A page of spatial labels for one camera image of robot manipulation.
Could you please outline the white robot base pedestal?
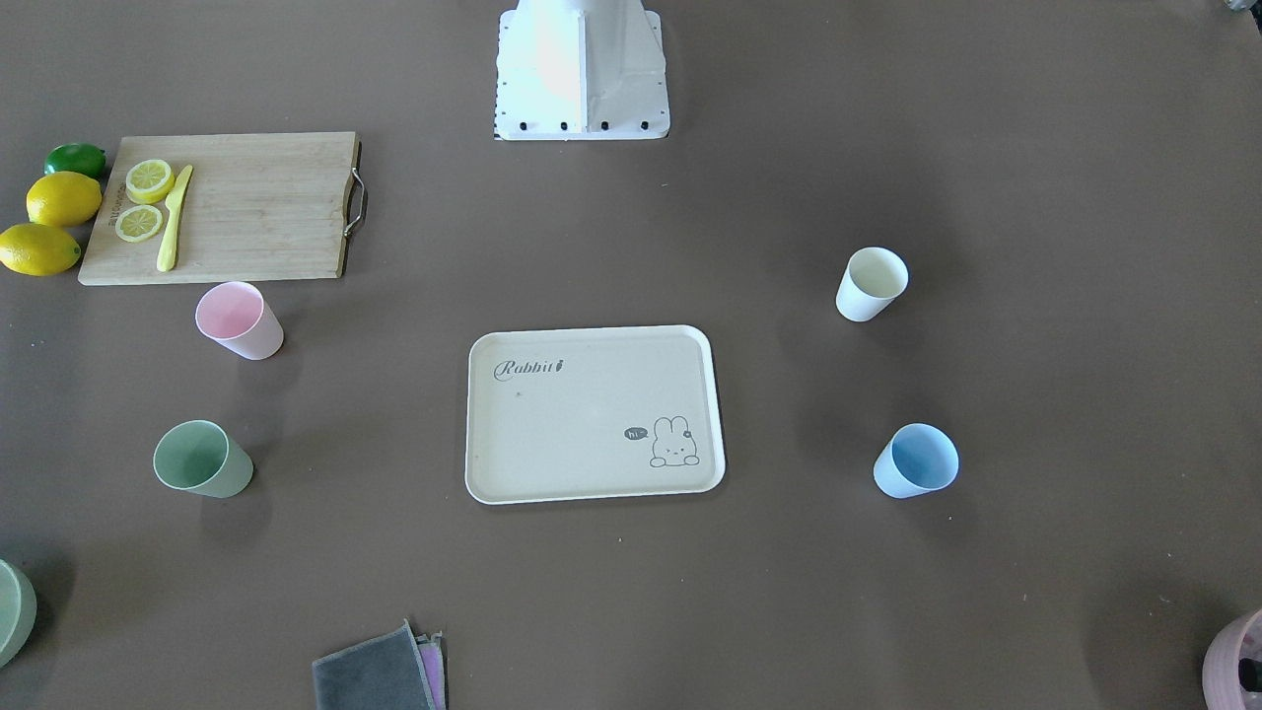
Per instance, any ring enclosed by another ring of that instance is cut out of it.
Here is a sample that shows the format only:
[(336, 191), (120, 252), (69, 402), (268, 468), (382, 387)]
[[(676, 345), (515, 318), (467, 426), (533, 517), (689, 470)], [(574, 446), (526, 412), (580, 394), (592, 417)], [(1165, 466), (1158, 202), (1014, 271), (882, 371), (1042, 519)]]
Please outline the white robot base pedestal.
[(668, 136), (663, 20), (640, 1), (520, 1), (498, 19), (493, 135)]

